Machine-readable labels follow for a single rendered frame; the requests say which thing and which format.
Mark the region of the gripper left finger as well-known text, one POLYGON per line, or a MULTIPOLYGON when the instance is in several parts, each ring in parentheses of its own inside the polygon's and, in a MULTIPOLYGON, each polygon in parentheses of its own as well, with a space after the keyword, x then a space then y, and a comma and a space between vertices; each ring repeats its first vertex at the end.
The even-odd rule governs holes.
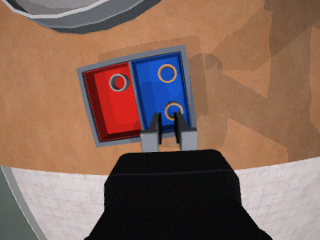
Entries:
POLYGON ((142 152, 159 152, 159 144, 162 144, 161 113, 153 114, 148 130, 141 131, 140 140, 142 152))

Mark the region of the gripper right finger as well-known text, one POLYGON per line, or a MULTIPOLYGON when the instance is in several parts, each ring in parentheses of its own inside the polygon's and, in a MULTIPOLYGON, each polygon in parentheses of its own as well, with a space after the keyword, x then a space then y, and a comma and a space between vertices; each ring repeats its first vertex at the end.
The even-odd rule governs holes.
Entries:
POLYGON ((181 112, 174 112, 174 131, 180 151, 198 150, 198 130, 189 128, 181 112))

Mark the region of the grey round turntable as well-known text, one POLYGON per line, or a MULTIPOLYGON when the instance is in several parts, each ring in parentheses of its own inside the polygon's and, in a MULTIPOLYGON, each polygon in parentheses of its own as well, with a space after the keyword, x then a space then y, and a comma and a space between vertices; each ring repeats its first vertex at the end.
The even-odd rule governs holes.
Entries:
POLYGON ((26 16, 32 22, 60 33, 86 34, 108 30, 135 19, 161 0, 2 1, 13 12, 26 16))

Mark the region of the dark grey metal sleeve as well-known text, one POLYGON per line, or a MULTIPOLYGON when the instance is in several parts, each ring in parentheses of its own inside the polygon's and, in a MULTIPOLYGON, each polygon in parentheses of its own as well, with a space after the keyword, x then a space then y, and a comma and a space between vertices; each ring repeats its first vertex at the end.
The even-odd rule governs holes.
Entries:
POLYGON ((120 91, 126 90, 126 89, 129 87, 129 85, 130 85, 130 80, 129 80, 129 78, 128 78, 126 75, 123 75, 123 74, 114 74, 114 75, 111 76, 111 78, 110 78, 110 80, 109 80, 109 85, 110 85, 110 87, 111 87, 111 89, 112 89, 113 91, 120 92, 120 91), (116 83, 115 83, 116 79, 117 79, 119 76, 121 76, 121 77, 124 79, 124 81, 125 81, 124 87, 123 87, 122 89, 119 89, 119 88, 116 86, 116 83))

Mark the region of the red and blue divided bin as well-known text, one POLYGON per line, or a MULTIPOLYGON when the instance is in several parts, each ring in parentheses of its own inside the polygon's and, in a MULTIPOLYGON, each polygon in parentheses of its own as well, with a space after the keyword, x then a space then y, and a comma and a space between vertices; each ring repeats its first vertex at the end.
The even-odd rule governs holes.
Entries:
POLYGON ((197 129, 185 45, 117 57, 76 71, 96 148, 141 142, 140 133, 149 128, 156 112, 162 113, 162 139, 175 137, 174 121, 165 115, 171 101, 181 104, 188 126, 197 129), (158 77, 165 64, 177 72, 171 83, 158 77), (109 87, 111 76, 118 73, 131 79, 129 87, 120 92, 109 87))

